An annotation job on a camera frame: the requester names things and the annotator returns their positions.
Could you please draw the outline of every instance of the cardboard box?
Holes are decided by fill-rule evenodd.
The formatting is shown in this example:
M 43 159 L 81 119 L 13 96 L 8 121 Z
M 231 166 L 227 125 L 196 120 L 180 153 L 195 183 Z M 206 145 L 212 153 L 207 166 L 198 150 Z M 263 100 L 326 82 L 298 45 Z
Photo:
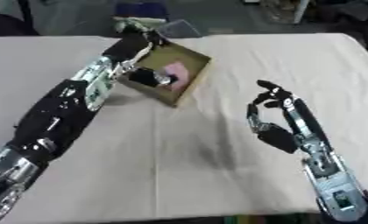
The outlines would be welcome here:
M 211 58 L 204 54 L 192 51 L 182 45 L 170 43 L 163 47 L 157 47 L 147 58 L 140 61 L 138 66 L 148 67 L 159 71 L 162 67 L 176 61 L 181 62 L 188 70 L 189 82 L 180 90 L 170 91 L 164 87 L 148 87 L 128 80 L 125 76 L 121 76 L 119 81 L 125 86 L 135 88 L 147 95 L 157 98 L 171 107 L 177 107 L 180 102 L 197 86 L 201 77 L 204 75 L 203 70 L 211 61 Z

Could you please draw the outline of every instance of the robotic hand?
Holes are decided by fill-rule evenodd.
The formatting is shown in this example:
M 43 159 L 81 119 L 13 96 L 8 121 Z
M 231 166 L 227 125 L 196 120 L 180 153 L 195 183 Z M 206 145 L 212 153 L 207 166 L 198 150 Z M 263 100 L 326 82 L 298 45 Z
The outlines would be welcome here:
M 157 32 L 141 28 L 132 27 L 132 32 L 73 78 L 54 87 L 20 120 L 14 137 L 0 151 L 0 220 L 49 163 L 81 135 L 109 97 L 118 76 L 126 74 L 151 87 L 174 81 L 135 66 L 154 47 L 167 44 Z
M 269 81 L 258 80 L 258 85 L 267 91 L 259 94 L 247 111 L 248 122 L 258 139 L 287 153 L 297 149 L 306 152 L 302 159 L 304 172 L 327 223 L 368 223 L 368 192 L 334 152 L 304 101 Z M 259 119 L 257 105 L 263 102 L 267 108 L 282 109 L 292 132 Z

